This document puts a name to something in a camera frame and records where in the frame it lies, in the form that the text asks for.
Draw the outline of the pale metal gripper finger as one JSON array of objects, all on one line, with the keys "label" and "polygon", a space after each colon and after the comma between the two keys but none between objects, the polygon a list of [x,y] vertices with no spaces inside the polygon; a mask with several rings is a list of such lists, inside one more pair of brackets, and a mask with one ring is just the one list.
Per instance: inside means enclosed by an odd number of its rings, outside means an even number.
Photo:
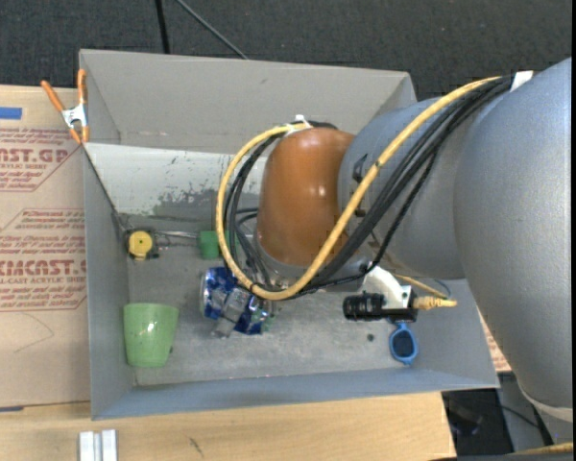
[{"label": "pale metal gripper finger", "polygon": [[236,315],[222,314],[218,317],[212,333],[218,338],[228,338],[237,324],[238,317]]},{"label": "pale metal gripper finger", "polygon": [[226,319],[240,319],[242,314],[248,308],[250,293],[239,288],[233,288],[224,304],[224,317]]}]

